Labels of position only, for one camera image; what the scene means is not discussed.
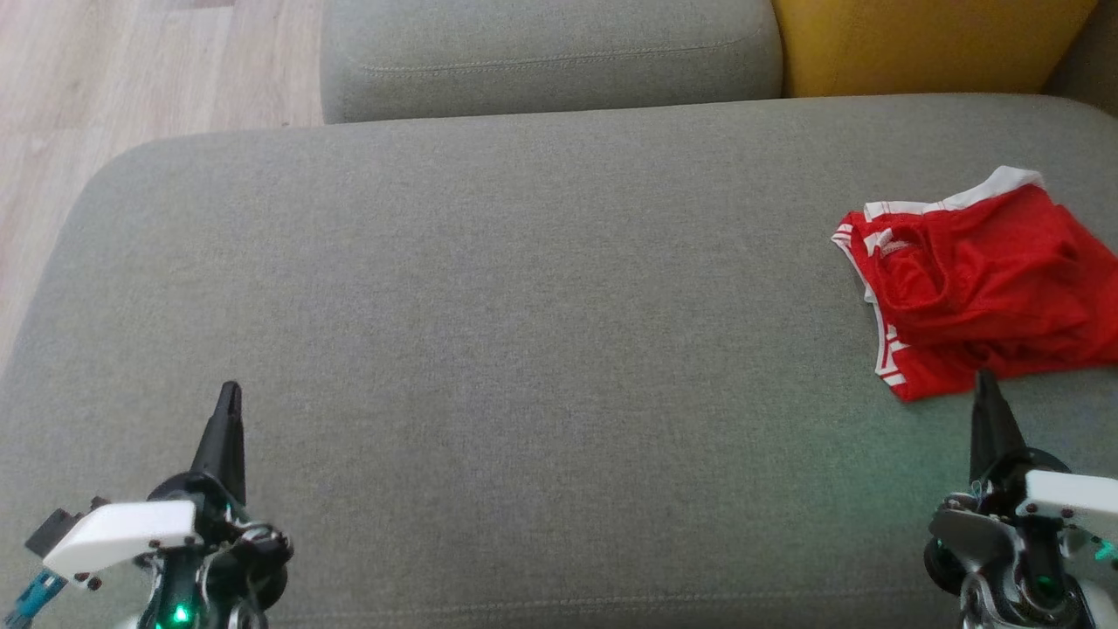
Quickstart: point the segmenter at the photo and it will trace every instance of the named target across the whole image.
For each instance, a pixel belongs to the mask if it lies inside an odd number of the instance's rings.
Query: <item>yellow pillow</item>
[[[1097,0],[774,0],[787,96],[1040,92]]]

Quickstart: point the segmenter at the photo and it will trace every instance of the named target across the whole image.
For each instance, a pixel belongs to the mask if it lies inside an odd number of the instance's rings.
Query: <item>red boxer briefs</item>
[[[904,401],[1118,362],[1118,258],[1039,173],[1001,166],[937,203],[875,202],[832,239],[878,314],[875,372]]]

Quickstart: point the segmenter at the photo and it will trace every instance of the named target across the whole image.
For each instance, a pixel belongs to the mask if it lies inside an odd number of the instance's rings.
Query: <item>wooden floor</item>
[[[149,140],[322,124],[322,0],[0,0],[0,369],[58,229]]]

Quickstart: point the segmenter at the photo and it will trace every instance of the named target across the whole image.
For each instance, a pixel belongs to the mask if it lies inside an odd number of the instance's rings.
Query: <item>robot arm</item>
[[[95,498],[88,515],[58,509],[27,547],[46,570],[4,619],[7,629],[30,627],[67,582],[100,589],[94,573],[125,561],[149,570],[154,581],[139,629],[266,629],[264,611],[283,594],[293,547],[245,512],[237,383],[221,388],[189,471],[161,484],[145,503]]]
[[[1118,482],[1071,474],[1025,446],[994,375],[980,372],[970,440],[970,490],[944,499],[925,550],[928,574],[959,597],[965,628],[1118,629],[1109,597],[1065,572],[1093,533],[1118,537]]]

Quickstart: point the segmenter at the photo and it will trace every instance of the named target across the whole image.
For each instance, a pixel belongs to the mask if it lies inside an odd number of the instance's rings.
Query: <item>sofa cushion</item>
[[[0,382],[0,592],[51,509],[184,469],[236,379],[249,507],[296,544],[276,627],[948,627],[921,551],[966,488],[969,400],[874,375],[830,237],[1002,163],[1118,247],[1118,121],[1044,96],[133,150],[70,213]],[[1035,446],[1118,475],[1112,370],[1004,390]],[[133,569],[105,581],[40,626],[145,600]]]
[[[333,0],[326,122],[771,98],[769,0]]]

